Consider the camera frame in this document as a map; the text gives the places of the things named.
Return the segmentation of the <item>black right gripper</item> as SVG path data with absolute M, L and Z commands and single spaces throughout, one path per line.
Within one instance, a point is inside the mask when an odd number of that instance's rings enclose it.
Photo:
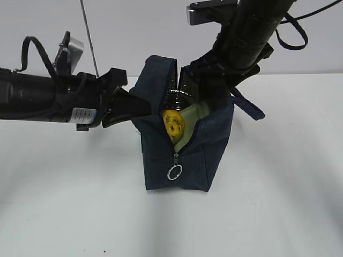
M 189 65 L 189 77 L 198 86 L 201 101 L 222 102 L 228 93 L 245 79 L 260 72 L 258 62 L 267 59 L 273 53 L 270 45 L 263 47 L 251 65 L 244 69 L 234 68 L 219 59 L 219 55 L 210 50 Z

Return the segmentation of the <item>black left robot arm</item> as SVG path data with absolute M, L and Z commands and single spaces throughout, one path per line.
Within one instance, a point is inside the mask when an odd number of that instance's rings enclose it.
M 124 89 L 126 71 L 111 68 L 52 78 L 1 70 L 1 119 L 75 124 L 77 131 L 151 114 L 149 101 Z

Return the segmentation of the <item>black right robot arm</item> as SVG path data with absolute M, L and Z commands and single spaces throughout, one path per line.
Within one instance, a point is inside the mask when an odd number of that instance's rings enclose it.
M 212 49 L 189 66 L 201 100 L 222 101 L 245 79 L 259 73 L 269 58 L 268 41 L 293 1 L 203 1 L 188 6 L 191 26 L 217 22 L 221 29 Z

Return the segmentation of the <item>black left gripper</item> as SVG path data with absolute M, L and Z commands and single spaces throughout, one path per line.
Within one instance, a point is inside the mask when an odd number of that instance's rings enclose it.
M 111 68 L 98 78 L 80 72 L 70 78 L 73 81 L 56 94 L 57 103 L 63 109 L 53 114 L 54 122 L 76 124 L 78 131 L 88 131 L 100 124 L 108 128 L 134 115 L 152 113 L 149 101 L 121 88 L 128 83 L 126 70 Z

